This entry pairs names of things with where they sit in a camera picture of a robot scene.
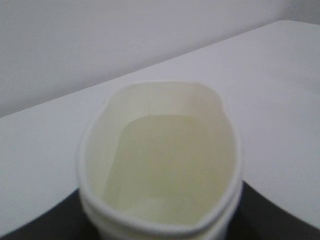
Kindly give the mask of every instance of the tabletop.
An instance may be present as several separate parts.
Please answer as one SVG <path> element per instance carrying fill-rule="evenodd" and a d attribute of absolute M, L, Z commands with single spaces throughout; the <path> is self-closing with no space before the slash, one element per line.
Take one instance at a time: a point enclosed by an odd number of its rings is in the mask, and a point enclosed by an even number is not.
<path fill-rule="evenodd" d="M 215 89 L 242 137 L 244 180 L 320 229 L 320 25 L 277 21 L 0 118 L 0 236 L 77 188 L 88 122 L 119 88 L 182 80 Z"/>

